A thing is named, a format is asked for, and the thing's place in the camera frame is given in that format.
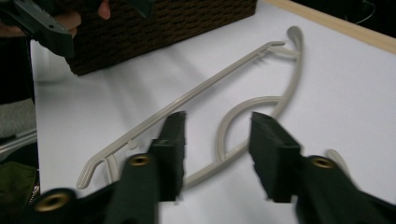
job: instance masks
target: brown woven basket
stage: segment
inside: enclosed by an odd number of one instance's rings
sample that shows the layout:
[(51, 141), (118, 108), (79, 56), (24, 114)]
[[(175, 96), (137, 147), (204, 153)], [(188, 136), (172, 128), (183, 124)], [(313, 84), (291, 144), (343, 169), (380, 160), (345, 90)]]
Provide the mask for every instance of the brown woven basket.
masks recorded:
[(111, 19), (100, 19), (83, 1), (63, 0), (81, 14), (76, 56), (66, 59), (82, 76), (149, 51), (239, 21), (255, 13), (257, 0), (157, 0), (143, 19), (125, 1), (112, 1)]

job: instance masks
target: white plastic object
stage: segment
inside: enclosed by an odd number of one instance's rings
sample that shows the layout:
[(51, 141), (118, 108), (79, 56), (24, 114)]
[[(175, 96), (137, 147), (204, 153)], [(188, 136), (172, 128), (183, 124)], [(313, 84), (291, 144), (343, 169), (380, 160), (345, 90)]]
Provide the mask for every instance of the white plastic object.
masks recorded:
[[(278, 97), (269, 97), (262, 99), (263, 102), (276, 102), (276, 108), (275, 111), (273, 112), (273, 115), (278, 116), (280, 112), (283, 110), (287, 102), (289, 101), (290, 97), (292, 96), (295, 87), (298, 83), (300, 74), (301, 74), (301, 68), (302, 68), (302, 49), (303, 49), (303, 34), (300, 30), (300, 28), (296, 26), (292, 26), (288, 30), (288, 35), (290, 36), (290, 39), (294, 42), (296, 45), (296, 50), (284, 50), (284, 49), (277, 49), (277, 47), (285, 45), (285, 42), (283, 41), (276, 41), (276, 42), (269, 42), (264, 44), (263, 46), (259, 47), (258, 49), (253, 50), (250, 52), (248, 55), (245, 57), (241, 58), (237, 62), (231, 64), (230, 66), (226, 67), (224, 70), (221, 72), (215, 74), (213, 77), (209, 78), (205, 82), (201, 83), (191, 91), (185, 93), (178, 99), (176, 99), (174, 102), (172, 102), (170, 105), (167, 105), (148, 119), (144, 120), (140, 124), (138, 124), (136, 127), (134, 127), (131, 131), (128, 133), (124, 134), (121, 136), (119, 139), (111, 143), (109, 146), (105, 147), (102, 149), (100, 152), (98, 152), (96, 155), (91, 157), (87, 163), (85, 164), (81, 175), (78, 179), (77, 182), (77, 188), (78, 189), (85, 189), (88, 187), (88, 185), (91, 182), (93, 173), (96, 169), (96, 167), (103, 162), (107, 157), (112, 156), (114, 153), (116, 153), (118, 150), (120, 150), (122, 147), (124, 147), (126, 144), (128, 144), (128, 141), (136, 139), (137, 136), (139, 136), (141, 133), (152, 127), (154, 124), (157, 122), (161, 121), (162, 119), (165, 119), (167, 116), (171, 115), (174, 111), (176, 111), (178, 108), (180, 108), (182, 105), (186, 104), (189, 100), (200, 94), (201, 92), (207, 90), (209, 87), (217, 83), (218, 81), (222, 80), (224, 77), (228, 76), (239, 68), (240, 66), (244, 65), (245, 63), (248, 63), (252, 59), (255, 59), (257, 57), (261, 57), (265, 52), (267, 51), (273, 51), (275, 53), (282, 53), (282, 54), (288, 54), (292, 57), (296, 58), (296, 67), (294, 70), (293, 77), (290, 81), (289, 86), (287, 87), (286, 92), (283, 94), (283, 96), (278, 96)], [(239, 111), (239, 108), (243, 109), (243, 106), (238, 106), (235, 111)], [(206, 168), (202, 169), (201, 171), (197, 172), (196, 174), (189, 176), (185, 179), (185, 186), (184, 189), (188, 189), (192, 186), (194, 186), (197, 183), (202, 182), (206, 178), (212, 176), (222, 168), (226, 167), (227, 164), (230, 162), (236, 160), (240, 155), (242, 155), (246, 151), (246, 145), (248, 143), (244, 142), (240, 144), (236, 149), (230, 151), (226, 155), (221, 156), (223, 153), (219, 153), (219, 160), (217, 162), (211, 163), (210, 165), (206, 166)]]

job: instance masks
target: white table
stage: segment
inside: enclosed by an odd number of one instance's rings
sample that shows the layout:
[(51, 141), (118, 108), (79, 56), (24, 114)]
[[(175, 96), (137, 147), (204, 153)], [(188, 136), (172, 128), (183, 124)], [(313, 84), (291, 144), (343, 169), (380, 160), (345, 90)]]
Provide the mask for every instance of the white table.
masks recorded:
[[(378, 198), (396, 203), (396, 55), (364, 44), (283, 9), (259, 2), (255, 16), (83, 77), (33, 44), (33, 67), (42, 189), (76, 189), (85, 162), (118, 137), (218, 71), (269, 41), (291, 43), (286, 31), (304, 32), (303, 76), (280, 123), (304, 146), (304, 155), (337, 149), (353, 180)], [(187, 175), (215, 158), (217, 126), (234, 105), (279, 95), (291, 60), (266, 57), (231, 74), (180, 110), (187, 119)], [(270, 108), (255, 111), (269, 113)], [(248, 137), (250, 112), (234, 125), (229, 145)], [(144, 152), (156, 125), (139, 138)], [(98, 167), (85, 196), (106, 185)], [(297, 223), (292, 204), (264, 200), (247, 154), (226, 171), (162, 203), (162, 223)]]

